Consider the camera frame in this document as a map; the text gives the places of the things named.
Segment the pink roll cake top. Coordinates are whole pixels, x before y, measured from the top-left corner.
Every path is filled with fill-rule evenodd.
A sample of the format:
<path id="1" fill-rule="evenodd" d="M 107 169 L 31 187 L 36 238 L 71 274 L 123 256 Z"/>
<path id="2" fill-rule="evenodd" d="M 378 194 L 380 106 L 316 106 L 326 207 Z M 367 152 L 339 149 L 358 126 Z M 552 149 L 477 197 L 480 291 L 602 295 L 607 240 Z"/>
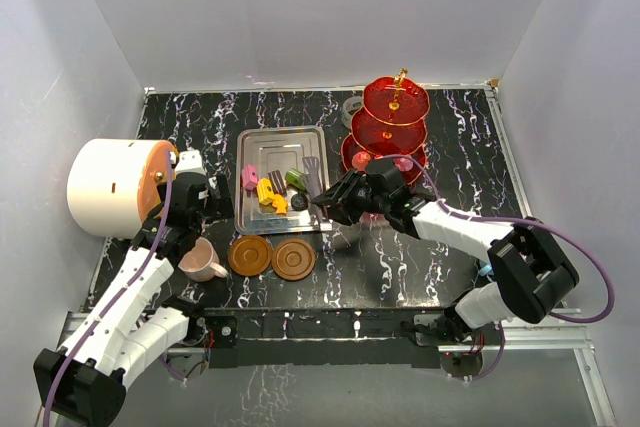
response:
<path id="1" fill-rule="evenodd" d="M 368 152 L 360 151 L 352 157 L 351 163 L 355 169 L 364 172 L 370 161 L 371 155 Z"/>

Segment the green striped macaron cake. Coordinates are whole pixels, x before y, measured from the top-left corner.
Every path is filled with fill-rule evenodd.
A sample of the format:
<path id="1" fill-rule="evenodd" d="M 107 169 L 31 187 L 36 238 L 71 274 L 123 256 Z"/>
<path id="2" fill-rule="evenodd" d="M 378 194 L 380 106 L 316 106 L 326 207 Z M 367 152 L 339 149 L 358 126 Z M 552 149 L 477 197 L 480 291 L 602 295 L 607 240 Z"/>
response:
<path id="1" fill-rule="evenodd" d="M 285 181 L 296 189 L 306 190 L 306 176 L 295 168 L 291 168 L 285 173 Z"/>

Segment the salmon pink cake piece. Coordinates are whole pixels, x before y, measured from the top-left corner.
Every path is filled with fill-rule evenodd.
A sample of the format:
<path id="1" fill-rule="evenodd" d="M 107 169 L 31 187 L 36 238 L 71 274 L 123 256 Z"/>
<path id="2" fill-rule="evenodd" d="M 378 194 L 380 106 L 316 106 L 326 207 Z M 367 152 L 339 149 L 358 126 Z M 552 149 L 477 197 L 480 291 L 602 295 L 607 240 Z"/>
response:
<path id="1" fill-rule="evenodd" d="M 409 172 L 412 170 L 414 166 L 412 160 L 409 160 L 408 158 L 404 158 L 404 157 L 395 158 L 393 162 L 401 172 Z"/>

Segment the red three-tier cake stand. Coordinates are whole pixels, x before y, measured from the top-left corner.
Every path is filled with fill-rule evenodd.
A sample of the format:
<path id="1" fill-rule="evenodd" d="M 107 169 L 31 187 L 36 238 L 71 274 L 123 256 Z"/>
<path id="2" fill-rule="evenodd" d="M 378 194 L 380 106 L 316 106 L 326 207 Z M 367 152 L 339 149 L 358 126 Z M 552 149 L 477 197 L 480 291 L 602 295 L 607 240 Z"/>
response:
<path id="1" fill-rule="evenodd" d="M 371 161 L 386 156 L 392 161 L 404 157 L 412 160 L 414 166 L 411 171 L 401 173 L 408 184 L 415 183 L 421 169 L 427 166 L 424 144 L 429 94 L 403 68 L 393 76 L 383 76 L 366 85 L 361 97 L 362 107 L 353 116 L 341 144 L 343 167 L 354 168 L 352 157 L 360 151 L 368 152 Z"/>

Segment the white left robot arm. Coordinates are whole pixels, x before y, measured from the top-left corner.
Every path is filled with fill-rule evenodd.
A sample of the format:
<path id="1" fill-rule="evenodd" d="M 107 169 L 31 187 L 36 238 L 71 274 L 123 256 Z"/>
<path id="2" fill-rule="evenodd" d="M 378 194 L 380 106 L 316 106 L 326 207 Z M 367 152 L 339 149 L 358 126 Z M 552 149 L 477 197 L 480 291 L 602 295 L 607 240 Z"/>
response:
<path id="1" fill-rule="evenodd" d="M 191 251 L 206 221 L 234 215 L 224 175 L 178 173 L 158 188 L 154 207 L 131 241 L 119 273 L 79 327 L 33 365 L 42 402 L 41 423 L 58 414 L 83 426 L 108 426 L 133 381 L 170 346 L 200 343 L 203 317 L 178 301 L 139 319 L 151 297 Z"/>

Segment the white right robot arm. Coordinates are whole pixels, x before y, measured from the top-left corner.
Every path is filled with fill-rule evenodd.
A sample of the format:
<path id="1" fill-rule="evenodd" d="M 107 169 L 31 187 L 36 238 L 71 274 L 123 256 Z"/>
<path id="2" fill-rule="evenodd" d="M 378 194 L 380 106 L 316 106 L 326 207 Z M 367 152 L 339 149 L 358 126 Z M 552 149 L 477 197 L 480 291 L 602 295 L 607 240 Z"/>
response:
<path id="1" fill-rule="evenodd" d="M 330 220 L 357 223 L 380 214 L 398 232 L 434 241 L 489 265 L 492 282 L 463 293 L 421 333 L 460 344 L 482 327 L 518 318 L 540 323 L 579 283 L 579 275 L 551 233 L 531 219 L 491 221 L 414 191 L 391 159 L 348 170 L 313 204 Z"/>

